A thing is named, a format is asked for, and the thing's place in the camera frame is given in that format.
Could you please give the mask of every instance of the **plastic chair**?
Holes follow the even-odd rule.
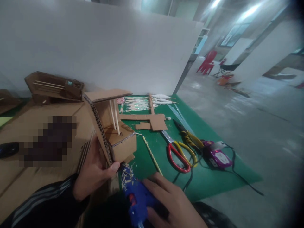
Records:
[[[216,57],[217,53],[218,53],[217,51],[210,51],[210,52],[208,53],[208,55],[207,55],[205,61],[202,63],[202,65],[201,65],[201,66],[199,67],[199,69],[197,70],[197,72],[198,72],[198,71],[203,72],[203,71],[202,71],[202,68],[206,68],[205,65],[212,63],[212,61],[213,61],[214,58]]]
[[[201,72],[203,72],[203,75],[209,75],[213,67],[213,63],[204,64],[203,68],[201,69]]]

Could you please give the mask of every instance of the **person's hand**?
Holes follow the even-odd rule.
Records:
[[[160,173],[142,182],[147,189],[168,209],[168,221],[161,218],[153,208],[148,207],[148,220],[154,227],[206,227],[206,223],[192,206],[181,188],[174,185]]]
[[[94,135],[90,150],[73,188],[73,196],[79,202],[113,177],[119,169],[120,163],[118,161],[114,162],[108,169],[102,166],[99,148],[98,138]]]

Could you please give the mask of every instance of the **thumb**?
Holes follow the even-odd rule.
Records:
[[[120,167],[120,162],[116,161],[109,168],[103,170],[102,172],[103,179],[112,178],[118,171],[119,167]]]
[[[168,223],[162,219],[153,208],[147,207],[148,210],[148,220],[155,228],[158,227],[168,227]]]

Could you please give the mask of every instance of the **wire cutter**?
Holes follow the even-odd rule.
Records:
[[[181,143],[181,142],[177,142],[175,140],[173,140],[166,131],[161,131],[164,135],[164,137],[168,140],[168,155],[169,155],[169,159],[172,162],[173,166],[181,173],[188,173],[191,170],[191,167],[189,165],[189,163],[187,162],[187,160],[185,159],[185,155],[183,153],[182,148],[180,147],[180,145],[182,147],[184,147],[186,150],[188,150],[189,152],[192,151],[188,146],[186,146],[185,144]],[[178,157],[178,159],[184,164],[185,169],[182,169],[181,167],[179,167],[173,160],[172,158],[172,154],[171,154],[171,150],[173,150],[174,154]]]
[[[175,119],[173,119],[173,121],[177,128],[180,130],[180,133],[183,135],[188,145],[194,148],[198,153],[202,153],[204,147],[202,141],[198,137],[192,135],[189,131],[187,131],[184,126],[177,122]]]

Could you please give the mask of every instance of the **gray floor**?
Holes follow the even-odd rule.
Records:
[[[261,77],[246,98],[196,73],[200,64],[193,64],[177,94],[263,177],[254,186],[265,194],[246,186],[203,201],[237,227],[279,227],[303,173],[304,90]]]

